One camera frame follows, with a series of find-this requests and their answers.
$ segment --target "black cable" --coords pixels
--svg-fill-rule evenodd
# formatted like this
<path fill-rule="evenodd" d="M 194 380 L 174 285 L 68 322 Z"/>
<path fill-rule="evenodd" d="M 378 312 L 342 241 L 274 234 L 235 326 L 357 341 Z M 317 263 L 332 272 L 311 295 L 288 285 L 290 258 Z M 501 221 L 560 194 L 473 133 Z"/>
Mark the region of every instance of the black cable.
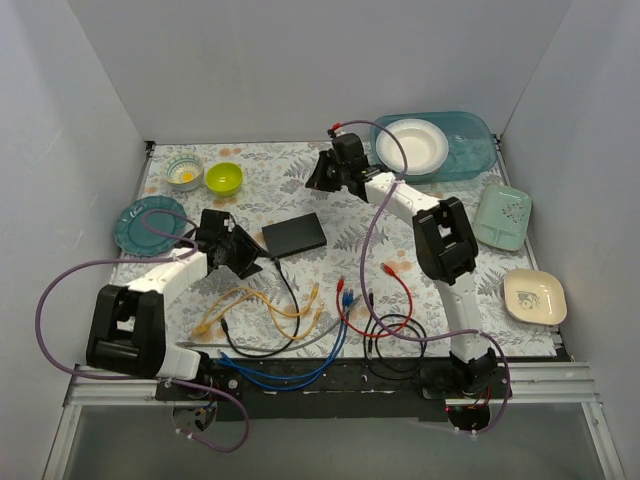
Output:
<path fill-rule="evenodd" d="M 373 305 L 373 293 L 369 294 L 369 301 Z M 402 319 L 406 319 L 407 317 L 406 317 L 406 315 L 400 315 L 398 313 L 389 313 L 389 314 L 384 315 L 383 317 L 381 317 L 380 320 L 385 320 L 387 318 L 402 318 Z M 373 322 L 373 317 L 369 316 L 369 322 L 367 322 L 367 326 L 364 329 L 365 333 L 369 332 L 369 326 L 371 325 L 372 322 Z M 411 324 L 416 325 L 420 331 L 418 331 L 418 329 L 413 327 Z M 393 323 L 391 325 L 387 325 L 387 327 L 393 328 L 393 327 L 399 327 L 400 325 L 402 325 L 402 322 Z M 380 328 L 378 333 L 382 333 L 382 330 L 383 330 L 382 327 L 378 326 L 378 328 Z M 413 318 L 409 318 L 409 323 L 405 326 L 405 328 L 408 328 L 409 330 L 411 330 L 413 332 L 413 334 L 418 338 L 424 338 L 424 337 L 427 336 L 427 332 L 425 331 L 424 327 L 418 321 L 414 320 Z M 371 329 L 371 333 L 375 333 L 375 329 L 376 329 L 376 325 L 374 324 L 373 328 Z M 401 368 L 397 368 L 397 367 L 394 367 L 394 366 L 390 365 L 389 363 L 387 363 L 384 360 L 384 358 L 382 357 L 382 353 L 380 352 L 380 347 L 378 345 L 378 341 L 379 340 L 380 340 L 380 337 L 375 338 L 375 339 L 362 337 L 362 350 L 364 352 L 365 363 L 366 363 L 367 368 L 369 369 L 369 371 L 371 373 L 373 373 L 376 377 L 382 378 L 384 380 L 401 381 L 401 380 L 409 380 L 410 378 L 414 377 L 416 374 L 418 374 L 420 372 L 420 367 L 422 366 L 422 359 L 423 359 L 424 353 L 425 353 L 425 351 L 427 349 L 426 342 L 420 343 L 420 355 L 416 359 L 416 365 L 413 366 L 413 367 L 410 367 L 408 369 L 401 369 Z M 381 365 L 385 366 L 386 368 L 388 368 L 389 370 L 391 370 L 393 372 L 401 373 L 401 374 L 405 374 L 405 375 L 404 376 L 400 376 L 400 377 L 392 377 L 392 376 L 388 376 L 388 375 L 382 374 L 382 373 L 377 372 L 376 370 L 374 370 L 372 368 L 372 364 L 370 362 L 374 346 L 375 346 L 376 354 L 379 357 L 378 361 L 379 361 L 379 363 Z"/>
<path fill-rule="evenodd" d="M 300 330 L 300 314 L 299 314 L 300 313 L 300 307 L 298 306 L 298 300 L 296 299 L 296 296 L 293 293 L 293 289 L 291 288 L 291 285 L 289 285 L 287 277 L 284 276 L 284 273 L 282 271 L 282 265 L 280 265 L 280 260 L 277 259 L 277 258 L 273 258 L 272 260 L 273 260 L 273 264 L 276 267 L 276 270 L 278 270 L 278 273 L 280 274 L 280 277 L 282 278 L 282 281 L 284 282 L 285 286 L 287 287 L 287 290 L 289 290 L 289 293 L 291 294 L 291 298 L 293 298 L 293 304 L 296 307 L 296 313 L 298 313 L 298 316 L 296 317 L 296 330 L 293 332 L 293 335 L 292 335 L 293 337 L 296 337 L 298 335 L 298 330 Z M 229 334 L 229 325 L 227 324 L 227 321 L 225 320 L 224 317 L 220 321 L 220 325 L 222 326 L 222 331 L 224 332 L 225 337 L 227 337 L 227 342 L 229 342 L 229 346 L 231 347 L 231 350 L 236 352 L 238 355 L 242 355 L 243 357 L 247 357 L 247 358 L 269 358 L 269 357 L 273 357 L 274 355 L 277 355 L 280 352 L 284 352 L 293 343 L 293 340 L 289 339 L 289 341 L 287 343 L 285 343 L 281 348 L 279 348 L 278 350 L 275 350 L 273 352 L 269 352 L 269 353 L 263 353 L 263 354 L 244 353 L 244 352 L 241 352 L 238 349 L 238 347 L 233 343 L 233 340 L 231 340 L 231 335 Z"/>

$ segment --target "gray cable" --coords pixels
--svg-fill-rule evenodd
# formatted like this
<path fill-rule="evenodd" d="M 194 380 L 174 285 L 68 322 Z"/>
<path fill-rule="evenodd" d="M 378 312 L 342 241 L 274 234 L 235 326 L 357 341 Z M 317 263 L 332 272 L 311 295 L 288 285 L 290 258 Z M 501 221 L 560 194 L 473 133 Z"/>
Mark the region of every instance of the gray cable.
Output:
<path fill-rule="evenodd" d="M 362 298 L 362 295 L 358 295 L 356 298 L 353 299 L 353 303 L 351 305 L 349 305 L 345 311 L 344 314 L 346 315 L 347 313 L 349 313 L 360 301 L 360 299 Z M 296 345 L 295 347 L 289 347 L 286 350 L 284 350 L 285 352 L 290 352 L 292 350 L 299 350 L 301 348 L 305 348 L 308 347 L 309 345 L 312 345 L 314 343 L 316 343 L 318 340 L 320 340 L 323 337 L 326 337 L 334 328 L 336 328 L 340 322 L 342 321 L 342 319 L 338 319 L 336 320 L 329 328 L 327 328 L 324 332 L 322 332 L 320 335 L 318 335 L 317 337 L 312 338 L 311 340 L 301 343 L 300 345 Z M 184 348 L 228 348 L 229 345 L 227 345 L 226 343 L 194 343 L 194 342 L 178 342 L 176 343 L 176 345 L 178 347 L 184 347 Z M 251 352 L 275 352 L 276 350 L 279 350 L 282 347 L 276 347 L 276 348 L 262 348 L 262 347 L 245 347 L 244 345 L 241 347 L 243 350 L 249 350 Z"/>

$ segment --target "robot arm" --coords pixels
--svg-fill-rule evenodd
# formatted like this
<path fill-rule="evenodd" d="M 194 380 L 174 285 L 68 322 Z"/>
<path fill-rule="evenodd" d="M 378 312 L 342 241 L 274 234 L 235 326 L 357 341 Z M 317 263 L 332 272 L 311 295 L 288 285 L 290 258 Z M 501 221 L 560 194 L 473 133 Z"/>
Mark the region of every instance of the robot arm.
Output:
<path fill-rule="evenodd" d="M 346 186 L 365 202 L 380 205 L 397 182 L 395 175 L 369 165 L 357 135 L 332 136 L 333 148 L 320 153 L 306 186 L 329 192 Z M 462 202 L 439 200 L 399 182 L 386 210 L 413 227 L 418 262 L 440 293 L 450 331 L 481 331 L 472 274 L 478 245 Z M 489 342 L 476 334 L 453 337 L 451 359 L 466 391 L 484 387 L 497 367 Z"/>
<path fill-rule="evenodd" d="M 201 375 L 206 354 L 166 343 L 165 307 L 221 265 L 240 278 L 259 272 L 255 260 L 267 252 L 228 212 L 215 210 L 203 210 L 195 241 L 199 251 L 193 255 L 160 264 L 126 286 L 100 290 L 87 345 L 89 365 L 143 378 L 192 380 Z M 188 250 L 178 245 L 171 255 Z M 133 330 L 122 328 L 131 319 Z"/>

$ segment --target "white wall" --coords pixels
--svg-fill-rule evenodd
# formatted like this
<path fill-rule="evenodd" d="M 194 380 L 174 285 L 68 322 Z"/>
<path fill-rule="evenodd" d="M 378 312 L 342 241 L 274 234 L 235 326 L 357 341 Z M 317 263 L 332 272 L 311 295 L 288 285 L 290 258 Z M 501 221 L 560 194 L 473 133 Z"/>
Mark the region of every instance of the white wall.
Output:
<path fill-rule="evenodd" d="M 69 383 L 38 350 L 33 316 L 57 273 L 115 254 L 144 144 L 63 0 L 0 0 L 0 478 L 40 478 Z M 108 269 L 77 275 L 45 307 L 46 337 L 83 361 Z"/>
<path fill-rule="evenodd" d="M 502 132 L 571 0 L 69 0 L 138 131 L 314 140 L 467 110 Z"/>
<path fill-rule="evenodd" d="M 541 267 L 564 284 L 628 478 L 640 478 L 640 4 L 574 0 L 504 135 L 533 197 Z"/>

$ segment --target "teal plate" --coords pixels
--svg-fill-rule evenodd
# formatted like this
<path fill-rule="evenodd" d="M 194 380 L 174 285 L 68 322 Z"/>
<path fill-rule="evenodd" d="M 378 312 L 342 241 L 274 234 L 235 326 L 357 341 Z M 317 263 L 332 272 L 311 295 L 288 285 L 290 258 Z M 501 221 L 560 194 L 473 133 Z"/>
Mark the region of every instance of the teal plate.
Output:
<path fill-rule="evenodd" d="M 116 244 L 122 250 L 139 257 L 154 257 L 177 243 L 177 240 L 150 232 L 142 224 L 144 214 L 157 208 L 186 216 L 184 207 L 171 197 L 155 195 L 138 200 L 122 212 L 113 232 Z M 181 235 L 187 222 L 166 213 L 156 213 L 149 215 L 147 223 L 161 232 Z"/>

